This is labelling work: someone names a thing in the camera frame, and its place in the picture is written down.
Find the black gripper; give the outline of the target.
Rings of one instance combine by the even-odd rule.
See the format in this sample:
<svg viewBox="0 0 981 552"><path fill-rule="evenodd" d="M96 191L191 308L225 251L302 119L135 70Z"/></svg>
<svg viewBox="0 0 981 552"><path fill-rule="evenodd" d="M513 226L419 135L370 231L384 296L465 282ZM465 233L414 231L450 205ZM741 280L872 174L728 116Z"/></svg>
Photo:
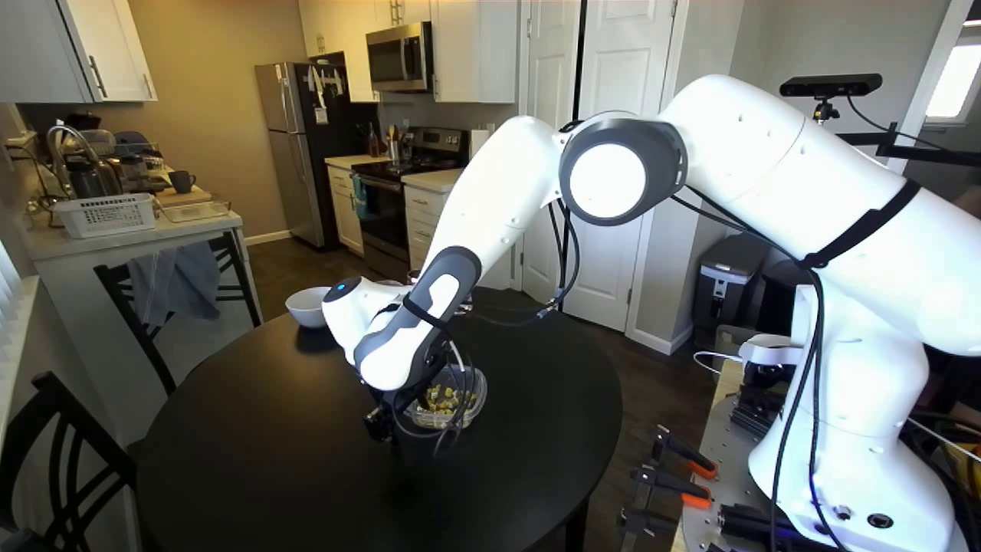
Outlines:
<svg viewBox="0 0 981 552"><path fill-rule="evenodd" d="M436 437L440 442L450 431L462 430L419 430L408 421L408 405L417 402L427 387L440 373L440 372L472 372L472 366L460 355L456 344L448 339L436 353L423 358L419 372L408 373L408 384L393 388L393 392L378 392L378 405L363 415L363 430L370 437L387 442L394 431L404 431L409 437Z"/></svg>

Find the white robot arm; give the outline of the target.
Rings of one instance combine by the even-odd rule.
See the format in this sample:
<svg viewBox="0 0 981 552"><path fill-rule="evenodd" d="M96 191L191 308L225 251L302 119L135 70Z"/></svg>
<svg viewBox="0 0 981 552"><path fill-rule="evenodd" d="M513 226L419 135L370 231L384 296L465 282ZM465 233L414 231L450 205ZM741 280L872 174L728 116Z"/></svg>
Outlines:
<svg viewBox="0 0 981 552"><path fill-rule="evenodd" d="M687 84L654 119L499 122L450 187L417 280L338 282L323 316L394 417L448 368L448 319L539 207L618 226L664 199L796 274L775 355L795 376L748 450L771 515L845 552L967 552L952 495L900 430L936 349L981 353L981 220L728 73Z"/></svg>

